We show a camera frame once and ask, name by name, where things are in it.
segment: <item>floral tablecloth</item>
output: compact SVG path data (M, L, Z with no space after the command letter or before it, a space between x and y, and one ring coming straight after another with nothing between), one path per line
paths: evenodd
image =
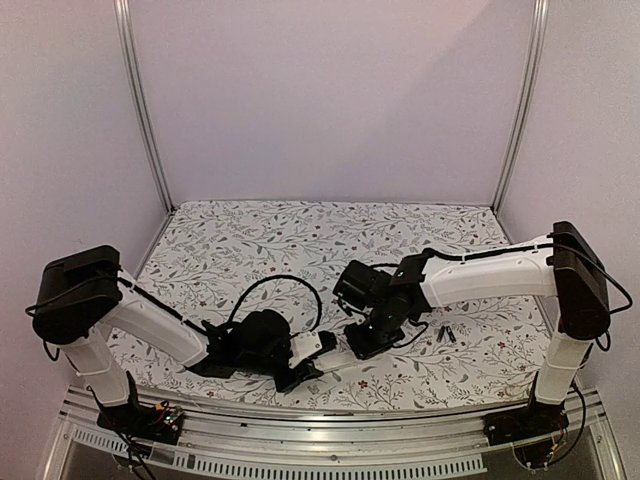
M238 296L267 275L305 278L324 302L321 329L339 335L351 323L331 290L347 263L398 262L430 244L449 252L507 243L488 208L389 203L284 201L189 202L175 214L140 285L193 321L224 321ZM249 296L236 319L255 309L281 312L292 331L308 328L315 303L286 280ZM164 353L114 329L117 361L139 384L238 402L331 410L415 410L526 397L548 345L532 298L491 298L423 315L429 330L409 347L279 394L267 377L201 378ZM450 325L457 343L438 343ZM415 333L405 327L407 338Z

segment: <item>white backdrop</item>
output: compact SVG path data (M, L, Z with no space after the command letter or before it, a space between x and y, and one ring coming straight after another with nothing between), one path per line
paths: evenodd
M533 4L131 2L174 200L490 203Z
M505 203L515 241L570 220L640 301L640 5L553 2L540 74ZM612 305L622 304L609 287ZM614 316L587 366L629 478L640 472L638 307Z
M33 480L72 378L24 314L42 269L111 244L133 270L163 218L111 2L2 2L0 112L0 478Z

